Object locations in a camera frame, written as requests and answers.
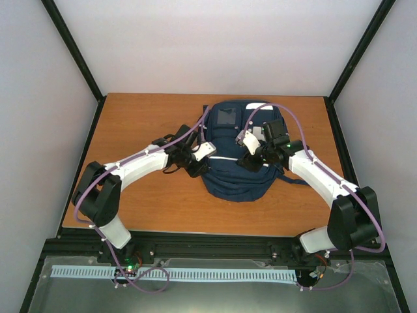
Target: wooden table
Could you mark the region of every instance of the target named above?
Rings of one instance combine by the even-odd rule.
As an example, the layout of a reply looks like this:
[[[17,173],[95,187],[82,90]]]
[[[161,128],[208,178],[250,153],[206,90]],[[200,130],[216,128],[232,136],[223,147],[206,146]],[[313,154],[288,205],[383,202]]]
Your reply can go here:
[[[306,141],[315,154],[342,175],[323,98],[236,95],[108,95],[86,164],[114,162],[148,146],[156,138],[175,133],[181,124],[192,126],[202,105],[227,99],[260,99],[288,106],[299,118]],[[293,140],[299,139],[295,122],[283,112]],[[85,227],[73,218],[70,205],[63,227]],[[201,178],[184,170],[172,175],[153,172],[124,190],[119,216],[130,230],[179,231],[234,235],[294,236],[327,225],[330,210],[308,186],[277,179],[255,202],[234,203],[209,194]]]

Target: gray floor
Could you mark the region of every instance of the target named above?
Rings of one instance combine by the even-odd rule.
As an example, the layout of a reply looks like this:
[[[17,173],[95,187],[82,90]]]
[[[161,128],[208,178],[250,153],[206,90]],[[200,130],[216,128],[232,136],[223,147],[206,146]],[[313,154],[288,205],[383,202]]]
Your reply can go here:
[[[50,278],[52,264],[87,265],[91,258],[49,259],[40,277],[30,312],[400,312],[385,266],[355,263],[351,281],[332,291],[303,291],[294,285],[275,283],[172,282],[159,295],[133,288],[114,288],[110,280]],[[340,262],[328,268],[317,285],[330,286],[347,275]],[[167,267],[256,268],[252,261],[171,260]],[[163,282],[141,282],[158,289]]]

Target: backpack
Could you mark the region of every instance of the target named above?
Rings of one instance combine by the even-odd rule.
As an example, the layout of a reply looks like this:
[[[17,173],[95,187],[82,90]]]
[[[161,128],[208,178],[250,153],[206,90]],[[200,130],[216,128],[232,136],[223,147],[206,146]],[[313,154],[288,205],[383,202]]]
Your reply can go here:
[[[284,176],[281,164],[264,164],[254,173],[239,166],[237,160],[247,151],[235,141],[239,132],[254,109],[268,103],[262,100],[228,100],[215,104],[205,119],[204,134],[208,142],[216,146],[215,155],[208,158],[208,172],[202,175],[207,191],[213,196],[234,201],[255,201],[262,197],[276,178],[287,183],[306,185],[301,179]],[[287,132],[287,125],[277,107],[260,109],[252,119],[249,129],[263,138],[261,127],[264,122],[280,119]]]

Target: white zipper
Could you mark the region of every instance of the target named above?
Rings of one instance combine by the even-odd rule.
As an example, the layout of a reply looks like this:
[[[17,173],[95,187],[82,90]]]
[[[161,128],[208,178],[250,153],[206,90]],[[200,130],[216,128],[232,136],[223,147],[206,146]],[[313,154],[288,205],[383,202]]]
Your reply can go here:
[[[216,160],[237,161],[237,158],[227,158],[226,156],[210,156],[209,158],[214,158]]]

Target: gray wall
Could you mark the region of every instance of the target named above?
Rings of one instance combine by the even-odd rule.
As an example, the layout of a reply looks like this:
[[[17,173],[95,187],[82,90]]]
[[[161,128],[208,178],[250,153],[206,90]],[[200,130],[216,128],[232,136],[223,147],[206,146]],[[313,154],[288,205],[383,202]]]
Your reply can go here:
[[[336,102],[361,185],[378,194],[382,226],[417,312],[417,2],[397,1]]]
[[[55,237],[95,101],[40,1],[0,1],[0,311]]]
[[[329,95],[381,0],[56,0],[103,92]]]

